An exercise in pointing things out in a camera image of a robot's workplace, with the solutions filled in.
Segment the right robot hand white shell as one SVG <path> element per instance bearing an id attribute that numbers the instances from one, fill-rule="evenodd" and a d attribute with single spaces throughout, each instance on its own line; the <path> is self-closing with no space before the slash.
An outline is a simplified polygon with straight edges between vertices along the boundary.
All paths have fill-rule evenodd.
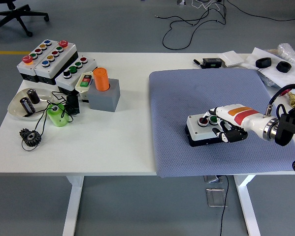
<path id="1" fill-rule="evenodd" d="M 258 111 L 243 106 L 232 104 L 208 110 L 202 117 L 208 121 L 211 116 L 217 117 L 220 129 L 213 128 L 213 133 L 225 143 L 242 141 L 247 138 L 248 132 L 255 132 L 260 138 L 267 140 L 267 124 L 271 116 L 264 117 Z"/>

